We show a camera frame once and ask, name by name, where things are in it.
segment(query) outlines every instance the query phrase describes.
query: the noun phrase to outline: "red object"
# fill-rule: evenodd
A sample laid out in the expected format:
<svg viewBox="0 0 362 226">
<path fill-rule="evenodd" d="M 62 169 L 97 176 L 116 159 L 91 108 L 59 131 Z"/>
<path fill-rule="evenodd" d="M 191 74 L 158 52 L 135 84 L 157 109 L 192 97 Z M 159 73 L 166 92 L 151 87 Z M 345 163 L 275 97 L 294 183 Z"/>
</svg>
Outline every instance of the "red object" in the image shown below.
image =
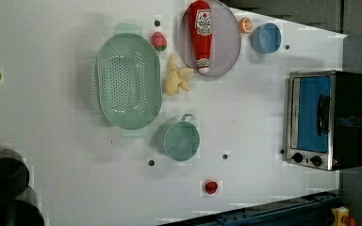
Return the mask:
<svg viewBox="0 0 362 226">
<path fill-rule="evenodd" d="M 345 217 L 342 219 L 342 222 L 347 226 L 357 226 L 357 220 L 351 217 Z"/>
<path fill-rule="evenodd" d="M 152 36 L 152 45 L 157 51 L 163 51 L 167 47 L 166 38 L 160 32 L 155 32 Z"/>
<path fill-rule="evenodd" d="M 206 190 L 207 194 L 212 195 L 212 194 L 216 193 L 217 187 L 219 187 L 219 186 L 217 185 L 216 182 L 209 182 L 205 185 L 205 190 Z"/>
<path fill-rule="evenodd" d="M 208 73 L 213 23 L 210 6 L 206 1 L 198 0 L 188 9 L 189 32 L 195 51 L 199 73 Z"/>
</svg>

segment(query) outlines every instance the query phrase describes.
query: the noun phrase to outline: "black pot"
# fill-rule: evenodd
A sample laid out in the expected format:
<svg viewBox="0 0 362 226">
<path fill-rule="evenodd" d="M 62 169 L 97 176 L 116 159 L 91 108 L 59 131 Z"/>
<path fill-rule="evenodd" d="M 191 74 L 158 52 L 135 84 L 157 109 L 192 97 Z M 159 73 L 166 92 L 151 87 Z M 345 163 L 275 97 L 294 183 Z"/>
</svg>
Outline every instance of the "black pot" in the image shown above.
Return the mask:
<svg viewBox="0 0 362 226">
<path fill-rule="evenodd" d="M 23 201 L 0 202 L 0 226 L 43 226 L 43 216 L 34 205 Z"/>
<path fill-rule="evenodd" d="M 0 152 L 0 201 L 19 196 L 28 183 L 29 171 L 23 158 L 11 150 Z"/>
</svg>

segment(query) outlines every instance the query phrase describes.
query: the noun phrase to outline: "teal mug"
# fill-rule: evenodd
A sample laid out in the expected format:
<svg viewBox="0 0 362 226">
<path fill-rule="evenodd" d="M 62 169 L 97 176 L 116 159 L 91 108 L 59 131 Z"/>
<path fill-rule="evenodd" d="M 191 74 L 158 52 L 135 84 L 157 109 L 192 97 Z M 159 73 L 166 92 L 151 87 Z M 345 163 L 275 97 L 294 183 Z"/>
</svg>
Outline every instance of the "teal mug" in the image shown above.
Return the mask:
<svg viewBox="0 0 362 226">
<path fill-rule="evenodd" d="M 156 145 L 160 151 L 176 161 L 192 158 L 199 148 L 200 137 L 191 123 L 193 115 L 185 114 L 181 121 L 167 121 L 158 128 Z"/>
</svg>

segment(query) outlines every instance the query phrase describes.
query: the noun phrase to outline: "oven window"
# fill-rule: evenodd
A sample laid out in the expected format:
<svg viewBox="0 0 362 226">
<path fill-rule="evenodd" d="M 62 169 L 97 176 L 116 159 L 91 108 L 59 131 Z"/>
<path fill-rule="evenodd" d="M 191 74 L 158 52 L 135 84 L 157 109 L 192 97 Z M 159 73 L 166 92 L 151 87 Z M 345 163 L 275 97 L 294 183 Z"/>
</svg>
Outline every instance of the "oven window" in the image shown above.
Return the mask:
<svg viewBox="0 0 362 226">
<path fill-rule="evenodd" d="M 328 152 L 327 133 L 319 134 L 319 102 L 330 96 L 329 76 L 300 78 L 297 148 L 317 153 Z"/>
</svg>

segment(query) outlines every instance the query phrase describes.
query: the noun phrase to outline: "ketchup bottle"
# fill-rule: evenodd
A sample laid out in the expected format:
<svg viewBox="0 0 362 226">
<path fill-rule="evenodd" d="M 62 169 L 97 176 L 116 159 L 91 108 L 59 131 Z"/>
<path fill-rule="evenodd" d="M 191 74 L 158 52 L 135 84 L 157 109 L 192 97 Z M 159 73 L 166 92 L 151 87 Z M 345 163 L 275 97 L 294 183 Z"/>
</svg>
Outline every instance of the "ketchup bottle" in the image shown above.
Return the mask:
<svg viewBox="0 0 362 226">
<path fill-rule="evenodd" d="M 189 6 L 189 32 L 199 73 L 208 73 L 213 23 L 210 6 L 198 0 Z"/>
</svg>

